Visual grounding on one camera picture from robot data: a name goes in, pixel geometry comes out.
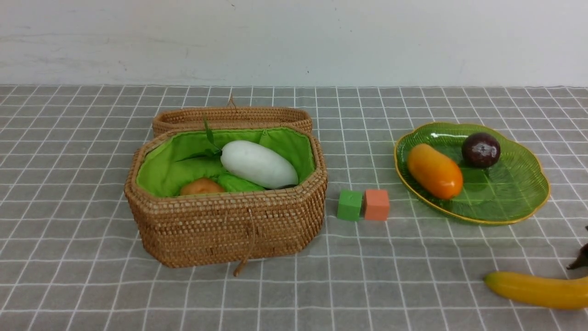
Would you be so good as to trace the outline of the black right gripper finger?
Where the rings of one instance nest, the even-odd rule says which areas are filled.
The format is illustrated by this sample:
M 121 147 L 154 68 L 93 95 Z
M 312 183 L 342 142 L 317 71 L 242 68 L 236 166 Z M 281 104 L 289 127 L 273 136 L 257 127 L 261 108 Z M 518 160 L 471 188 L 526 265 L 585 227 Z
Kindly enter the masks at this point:
M 575 270 L 578 268 L 586 268 L 588 266 L 588 243 L 584 244 L 579 250 L 578 256 L 566 268 L 567 270 Z

